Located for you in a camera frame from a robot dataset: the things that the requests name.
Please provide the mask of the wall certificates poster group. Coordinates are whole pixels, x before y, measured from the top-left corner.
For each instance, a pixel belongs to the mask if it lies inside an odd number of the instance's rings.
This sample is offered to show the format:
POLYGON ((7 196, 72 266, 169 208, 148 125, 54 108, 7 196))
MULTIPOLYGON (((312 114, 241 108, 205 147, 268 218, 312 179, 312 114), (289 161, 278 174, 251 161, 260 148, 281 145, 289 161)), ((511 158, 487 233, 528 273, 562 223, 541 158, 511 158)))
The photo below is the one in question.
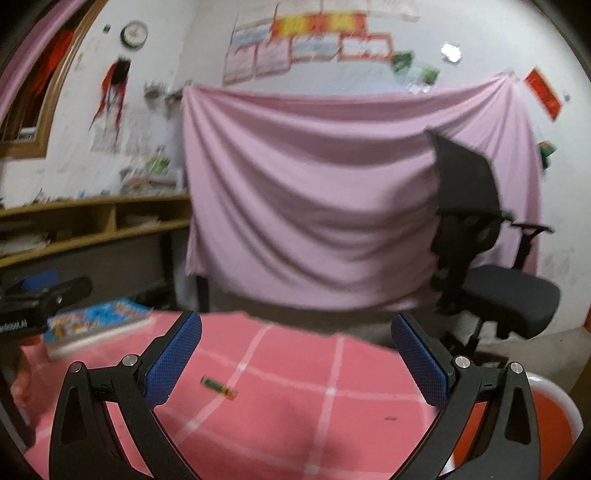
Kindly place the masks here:
POLYGON ((295 64, 387 62, 406 88, 427 91, 439 70, 394 48, 390 33, 370 32, 372 18, 416 23, 413 1, 259 1, 239 10, 224 59, 224 86, 287 73, 295 64))

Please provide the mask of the red wall paper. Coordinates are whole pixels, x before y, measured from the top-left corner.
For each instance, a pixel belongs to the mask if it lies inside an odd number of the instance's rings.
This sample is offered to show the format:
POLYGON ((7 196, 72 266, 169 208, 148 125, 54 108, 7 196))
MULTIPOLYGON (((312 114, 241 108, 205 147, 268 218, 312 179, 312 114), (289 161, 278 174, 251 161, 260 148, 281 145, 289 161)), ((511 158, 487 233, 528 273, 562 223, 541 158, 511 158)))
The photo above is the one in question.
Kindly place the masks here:
POLYGON ((556 121, 562 110, 562 102, 542 73, 533 68, 525 78, 525 83, 538 98, 550 119, 556 121))

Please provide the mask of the round wall clock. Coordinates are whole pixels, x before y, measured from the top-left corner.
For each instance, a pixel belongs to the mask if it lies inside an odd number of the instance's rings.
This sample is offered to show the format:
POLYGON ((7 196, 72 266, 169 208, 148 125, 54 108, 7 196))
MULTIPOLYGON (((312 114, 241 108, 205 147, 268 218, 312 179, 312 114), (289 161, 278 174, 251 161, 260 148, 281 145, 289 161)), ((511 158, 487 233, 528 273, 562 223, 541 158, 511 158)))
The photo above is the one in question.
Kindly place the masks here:
POLYGON ((126 24, 120 31, 119 38, 122 45, 128 49, 137 50, 143 47, 149 30, 145 23, 134 20, 126 24))

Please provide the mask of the pink hanging sheet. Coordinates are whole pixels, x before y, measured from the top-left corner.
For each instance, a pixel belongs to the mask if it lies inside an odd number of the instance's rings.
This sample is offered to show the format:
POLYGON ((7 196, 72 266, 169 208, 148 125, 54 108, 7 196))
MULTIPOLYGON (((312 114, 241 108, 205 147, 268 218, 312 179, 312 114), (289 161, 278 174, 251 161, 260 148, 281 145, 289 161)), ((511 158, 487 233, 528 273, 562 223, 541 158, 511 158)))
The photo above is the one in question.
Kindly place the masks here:
POLYGON ((542 218, 529 112, 499 75, 423 95, 270 95, 191 85, 185 268, 290 308, 405 308, 435 269, 435 131, 485 156, 502 206, 542 218))

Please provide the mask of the pink checked tablecloth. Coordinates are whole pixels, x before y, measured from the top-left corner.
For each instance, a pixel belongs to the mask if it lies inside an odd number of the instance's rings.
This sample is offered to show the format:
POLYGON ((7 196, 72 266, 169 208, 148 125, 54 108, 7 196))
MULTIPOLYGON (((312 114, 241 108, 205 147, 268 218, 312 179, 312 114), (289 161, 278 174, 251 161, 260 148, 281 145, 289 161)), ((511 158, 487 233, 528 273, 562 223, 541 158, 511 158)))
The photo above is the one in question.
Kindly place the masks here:
POLYGON ((435 419, 393 350, 242 312, 202 323, 197 350, 155 413, 205 479, 387 479, 435 419), (202 377, 238 395, 225 398, 202 377))

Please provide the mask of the wooden low shelf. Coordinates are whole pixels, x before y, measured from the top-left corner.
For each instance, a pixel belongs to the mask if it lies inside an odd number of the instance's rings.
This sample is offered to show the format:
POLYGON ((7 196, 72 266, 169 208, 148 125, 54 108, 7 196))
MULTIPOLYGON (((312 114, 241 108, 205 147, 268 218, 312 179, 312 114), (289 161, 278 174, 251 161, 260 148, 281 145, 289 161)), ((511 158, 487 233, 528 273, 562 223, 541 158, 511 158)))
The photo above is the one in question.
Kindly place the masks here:
POLYGON ((44 272, 61 281, 87 276, 91 305, 127 297, 173 309, 179 243, 188 230, 185 194, 98 196, 4 209, 1 286, 44 272))

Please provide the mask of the blue comic book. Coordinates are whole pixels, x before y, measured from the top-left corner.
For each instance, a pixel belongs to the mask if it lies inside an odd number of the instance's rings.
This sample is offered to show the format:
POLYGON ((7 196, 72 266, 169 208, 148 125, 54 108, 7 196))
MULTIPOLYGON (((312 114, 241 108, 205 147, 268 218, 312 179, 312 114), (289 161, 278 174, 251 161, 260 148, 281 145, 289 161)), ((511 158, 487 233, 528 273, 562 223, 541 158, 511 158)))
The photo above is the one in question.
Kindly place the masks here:
POLYGON ((152 309, 129 299, 118 299, 50 318, 43 342, 48 359, 54 362, 151 320, 152 309))

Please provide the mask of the red white-rimmed trash bin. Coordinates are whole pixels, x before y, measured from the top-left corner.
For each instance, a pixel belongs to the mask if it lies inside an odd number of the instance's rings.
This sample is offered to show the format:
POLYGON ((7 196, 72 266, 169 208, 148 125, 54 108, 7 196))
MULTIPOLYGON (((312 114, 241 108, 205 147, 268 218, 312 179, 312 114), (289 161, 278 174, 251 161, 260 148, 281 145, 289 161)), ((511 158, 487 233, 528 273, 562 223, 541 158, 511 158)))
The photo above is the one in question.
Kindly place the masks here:
POLYGON ((562 389, 512 362, 500 392, 473 408, 443 479, 549 479, 584 433, 562 389))

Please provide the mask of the black office chair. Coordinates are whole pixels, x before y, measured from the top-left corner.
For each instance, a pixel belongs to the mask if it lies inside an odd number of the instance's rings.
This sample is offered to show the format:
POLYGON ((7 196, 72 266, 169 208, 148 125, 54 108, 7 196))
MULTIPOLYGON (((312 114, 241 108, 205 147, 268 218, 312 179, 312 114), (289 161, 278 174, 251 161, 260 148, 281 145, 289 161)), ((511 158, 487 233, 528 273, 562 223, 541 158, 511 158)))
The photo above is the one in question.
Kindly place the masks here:
POLYGON ((559 307, 560 288, 524 267, 536 237, 553 230, 517 222, 502 208, 493 169, 484 156, 434 130, 428 135, 439 181, 439 224, 431 244, 436 257, 431 286, 440 295, 437 310, 446 316, 468 312, 477 319, 467 342, 450 332, 442 342, 453 355, 477 364, 505 365, 507 358, 479 351, 482 328, 492 322, 499 340, 513 334, 529 340, 549 326, 559 307), (493 249, 505 224, 521 233, 513 265, 475 265, 479 255, 493 249))

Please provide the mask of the green hanging dustpan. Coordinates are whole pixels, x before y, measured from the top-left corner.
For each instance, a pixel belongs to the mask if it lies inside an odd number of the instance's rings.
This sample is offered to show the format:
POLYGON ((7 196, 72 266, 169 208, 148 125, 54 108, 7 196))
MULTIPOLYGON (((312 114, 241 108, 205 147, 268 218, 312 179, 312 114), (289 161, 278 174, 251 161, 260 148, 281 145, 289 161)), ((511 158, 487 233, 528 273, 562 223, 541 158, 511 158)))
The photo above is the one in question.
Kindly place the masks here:
POLYGON ((538 144, 543 171, 550 167, 550 157, 556 152, 554 144, 548 141, 542 141, 538 144))

